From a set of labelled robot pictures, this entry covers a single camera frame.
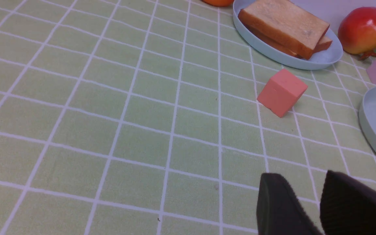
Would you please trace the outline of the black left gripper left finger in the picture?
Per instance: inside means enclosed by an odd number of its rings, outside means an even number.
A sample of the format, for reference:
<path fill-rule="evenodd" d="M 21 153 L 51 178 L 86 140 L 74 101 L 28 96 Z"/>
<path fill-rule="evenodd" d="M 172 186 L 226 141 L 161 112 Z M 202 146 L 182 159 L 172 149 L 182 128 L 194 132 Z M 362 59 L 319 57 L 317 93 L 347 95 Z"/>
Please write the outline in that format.
<path fill-rule="evenodd" d="M 291 185 L 278 173 L 261 174 L 257 228 L 259 235 L 322 235 Z"/>

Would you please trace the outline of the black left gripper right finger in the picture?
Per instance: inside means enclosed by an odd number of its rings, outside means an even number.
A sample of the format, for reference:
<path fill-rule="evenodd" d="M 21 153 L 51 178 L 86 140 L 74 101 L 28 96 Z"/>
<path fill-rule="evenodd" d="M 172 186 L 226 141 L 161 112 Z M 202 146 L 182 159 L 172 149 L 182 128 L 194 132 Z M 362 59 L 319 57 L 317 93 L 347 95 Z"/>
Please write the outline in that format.
<path fill-rule="evenodd" d="M 342 172 L 328 170 L 320 220 L 327 235 L 376 235 L 376 191 Z"/>

